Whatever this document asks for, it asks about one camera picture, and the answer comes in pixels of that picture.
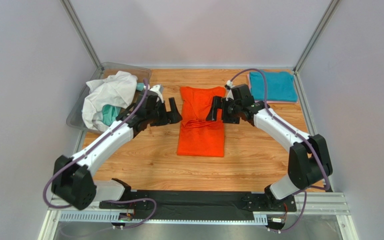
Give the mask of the orange t-shirt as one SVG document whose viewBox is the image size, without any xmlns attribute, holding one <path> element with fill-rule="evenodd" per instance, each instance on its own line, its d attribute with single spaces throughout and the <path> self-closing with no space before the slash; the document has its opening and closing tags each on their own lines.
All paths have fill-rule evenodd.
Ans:
<svg viewBox="0 0 384 240">
<path fill-rule="evenodd" d="M 225 127 L 221 120 L 207 121 L 213 97 L 224 97 L 223 87 L 194 88 L 182 86 L 182 121 L 180 122 L 177 155 L 192 157 L 223 157 Z"/>
</svg>

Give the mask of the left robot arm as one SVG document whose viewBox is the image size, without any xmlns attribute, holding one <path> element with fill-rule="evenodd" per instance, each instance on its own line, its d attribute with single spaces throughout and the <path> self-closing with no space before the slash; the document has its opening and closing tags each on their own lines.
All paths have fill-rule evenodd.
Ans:
<svg viewBox="0 0 384 240">
<path fill-rule="evenodd" d="M 168 99 L 170 109 L 160 94 L 143 91 L 137 102 L 121 111 L 112 125 L 83 150 L 54 163 L 53 176 L 45 188 L 63 199 L 68 207 L 86 209 L 93 202 L 121 201 L 127 184 L 119 179 L 94 180 L 103 163 L 120 147 L 133 140 L 148 126 L 165 126 L 182 121 L 175 98 Z"/>
</svg>

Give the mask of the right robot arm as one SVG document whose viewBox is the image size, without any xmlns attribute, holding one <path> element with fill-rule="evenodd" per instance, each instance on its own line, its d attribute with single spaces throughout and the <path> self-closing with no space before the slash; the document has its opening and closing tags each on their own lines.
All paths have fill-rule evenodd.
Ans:
<svg viewBox="0 0 384 240">
<path fill-rule="evenodd" d="M 225 124 L 239 124 L 244 120 L 269 134 L 287 151 L 287 173 L 264 190 L 272 201 L 283 200 L 321 180 L 327 181 L 333 173 L 326 139 L 294 127 L 276 114 L 266 101 L 255 101 L 246 84 L 229 88 L 227 97 L 212 98 L 206 120 L 218 119 Z"/>
</svg>

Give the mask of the white t-shirt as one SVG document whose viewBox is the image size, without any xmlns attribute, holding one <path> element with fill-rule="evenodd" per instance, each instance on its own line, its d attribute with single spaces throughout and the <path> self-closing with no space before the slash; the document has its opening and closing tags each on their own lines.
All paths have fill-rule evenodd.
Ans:
<svg viewBox="0 0 384 240">
<path fill-rule="evenodd" d="M 90 130 L 106 131 L 116 121 L 120 110 L 133 102 L 137 83 L 138 78 L 125 71 L 86 82 L 89 94 L 81 110 L 85 126 Z"/>
</svg>

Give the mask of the teal green t-shirt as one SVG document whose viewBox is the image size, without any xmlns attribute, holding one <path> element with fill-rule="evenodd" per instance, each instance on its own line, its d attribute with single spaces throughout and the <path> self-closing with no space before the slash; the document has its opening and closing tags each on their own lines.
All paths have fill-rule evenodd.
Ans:
<svg viewBox="0 0 384 240">
<path fill-rule="evenodd" d="M 136 85 L 128 82 L 107 83 L 103 90 L 102 122 L 110 126 L 118 117 L 122 109 L 126 110 L 134 105 L 136 92 L 143 91 L 144 83 Z"/>
</svg>

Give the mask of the clear plastic bin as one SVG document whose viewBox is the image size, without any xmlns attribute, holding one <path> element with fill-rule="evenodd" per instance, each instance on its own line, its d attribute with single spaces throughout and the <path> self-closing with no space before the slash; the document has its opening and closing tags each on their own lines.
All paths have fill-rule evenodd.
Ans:
<svg viewBox="0 0 384 240">
<path fill-rule="evenodd" d="M 115 62 L 103 62 L 96 68 L 90 80 L 104 79 L 110 75 L 115 75 L 118 71 L 128 72 L 136 76 L 138 78 L 139 83 L 142 83 L 144 78 L 148 79 L 148 81 L 150 82 L 152 76 L 152 71 L 149 68 Z M 70 111 L 66 119 L 66 124 L 71 128 L 78 129 L 84 132 L 101 134 L 101 131 L 87 128 L 82 118 L 84 100 L 85 97 L 89 94 L 90 88 L 86 84 L 84 84 L 76 103 L 74 104 L 72 110 Z"/>
</svg>

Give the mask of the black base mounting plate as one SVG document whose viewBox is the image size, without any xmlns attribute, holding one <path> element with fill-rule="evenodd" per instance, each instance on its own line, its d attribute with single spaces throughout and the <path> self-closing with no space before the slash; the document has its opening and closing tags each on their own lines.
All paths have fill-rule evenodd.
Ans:
<svg viewBox="0 0 384 240">
<path fill-rule="evenodd" d="M 250 191 L 177 191 L 135 190 L 122 197 L 134 203 L 101 202 L 101 209 L 134 211 L 136 219 L 144 219 L 153 210 L 151 199 L 157 203 L 153 220 L 246 221 L 254 212 L 297 212 L 295 199 L 287 197 L 270 203 L 263 193 Z"/>
</svg>

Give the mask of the aluminium frame rail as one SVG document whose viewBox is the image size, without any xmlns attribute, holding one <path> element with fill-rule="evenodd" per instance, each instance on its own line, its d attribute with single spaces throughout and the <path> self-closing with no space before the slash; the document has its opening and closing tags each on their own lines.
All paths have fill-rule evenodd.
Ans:
<svg viewBox="0 0 384 240">
<path fill-rule="evenodd" d="M 159 220 L 152 212 L 137 219 L 127 209 L 50 209 L 39 239 L 83 240 L 355 240 L 356 230 L 341 192 L 309 192 L 293 196 L 296 212 L 253 212 L 252 220 Z"/>
</svg>

